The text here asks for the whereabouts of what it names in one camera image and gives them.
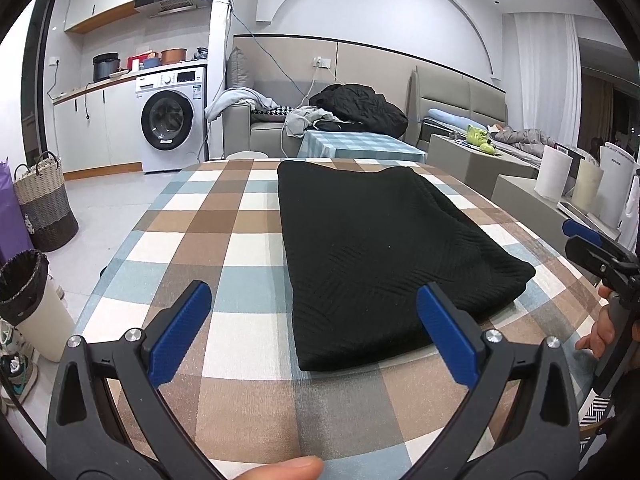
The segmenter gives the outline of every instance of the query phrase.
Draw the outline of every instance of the plaid tablecloth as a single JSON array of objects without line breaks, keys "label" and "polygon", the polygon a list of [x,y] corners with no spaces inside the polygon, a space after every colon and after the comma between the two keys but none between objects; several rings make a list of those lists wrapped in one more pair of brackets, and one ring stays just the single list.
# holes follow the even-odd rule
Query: plaid tablecloth
[{"label": "plaid tablecloth", "polygon": [[[414,162],[318,159],[352,171],[410,166],[536,276],[484,328],[539,344],[562,339],[575,392],[590,388],[591,362],[573,350],[600,303],[580,273],[526,227],[437,168]],[[462,401],[433,346],[363,368],[298,368],[292,291],[278,212],[278,160],[208,162],[176,175],[140,219],[98,282],[78,331],[89,342],[146,326],[193,279],[209,283],[213,313],[175,379],[161,392],[184,429],[232,478],[255,464],[301,454],[326,460],[323,480],[398,480],[434,441]],[[118,409],[136,447],[149,452],[119,387]],[[479,446],[504,422],[505,396]]]},{"label": "plaid tablecloth", "polygon": [[333,133],[307,130],[298,158],[372,158],[376,160],[412,160],[425,163],[424,151],[402,140],[370,133]]}]

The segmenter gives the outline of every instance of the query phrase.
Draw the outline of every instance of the washing machine door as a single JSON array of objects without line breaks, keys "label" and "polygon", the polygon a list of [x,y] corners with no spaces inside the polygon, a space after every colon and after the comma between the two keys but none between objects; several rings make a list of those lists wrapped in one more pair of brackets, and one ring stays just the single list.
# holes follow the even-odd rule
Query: washing machine door
[{"label": "washing machine door", "polygon": [[142,109],[142,131],[146,142],[167,152],[180,146],[193,125],[190,101],[174,90],[153,94]]}]

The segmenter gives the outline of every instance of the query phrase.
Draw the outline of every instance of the kitchen backsplash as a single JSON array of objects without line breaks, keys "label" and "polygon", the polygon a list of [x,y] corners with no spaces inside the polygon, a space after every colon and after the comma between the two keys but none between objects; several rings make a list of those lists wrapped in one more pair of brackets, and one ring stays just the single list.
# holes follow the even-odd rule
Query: kitchen backsplash
[{"label": "kitchen backsplash", "polygon": [[81,84],[84,86],[94,80],[94,57],[107,52],[117,52],[123,68],[127,57],[146,50],[162,52],[168,48],[186,48],[187,60],[190,60],[198,47],[209,44],[210,18],[210,7],[157,18],[138,14],[85,34]]}]

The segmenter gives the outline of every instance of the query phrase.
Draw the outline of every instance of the copper pot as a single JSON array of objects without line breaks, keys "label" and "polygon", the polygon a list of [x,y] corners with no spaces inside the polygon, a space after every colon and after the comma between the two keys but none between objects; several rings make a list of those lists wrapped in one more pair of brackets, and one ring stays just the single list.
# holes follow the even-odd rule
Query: copper pot
[{"label": "copper pot", "polygon": [[168,50],[163,50],[160,56],[162,57],[163,65],[180,63],[181,61],[185,61],[187,59],[187,49],[186,48],[170,48]]}]

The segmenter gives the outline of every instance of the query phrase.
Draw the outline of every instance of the silver screw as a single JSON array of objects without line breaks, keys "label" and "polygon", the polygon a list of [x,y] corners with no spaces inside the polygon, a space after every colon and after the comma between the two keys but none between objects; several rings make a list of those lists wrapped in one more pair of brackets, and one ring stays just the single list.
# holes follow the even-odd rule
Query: silver screw
[{"label": "silver screw", "polygon": [[127,330],[124,335],[124,339],[131,342],[137,341],[141,337],[142,330],[140,330],[139,328],[132,328],[131,330]]},{"label": "silver screw", "polygon": [[69,348],[75,348],[76,346],[80,346],[81,338],[79,335],[73,335],[68,340],[66,340],[66,345]]},{"label": "silver screw", "polygon": [[484,333],[484,336],[489,343],[499,343],[500,341],[502,341],[502,332],[500,332],[499,330],[487,330]]},{"label": "silver screw", "polygon": [[550,335],[546,338],[546,345],[549,348],[560,348],[561,341],[554,335]]}]

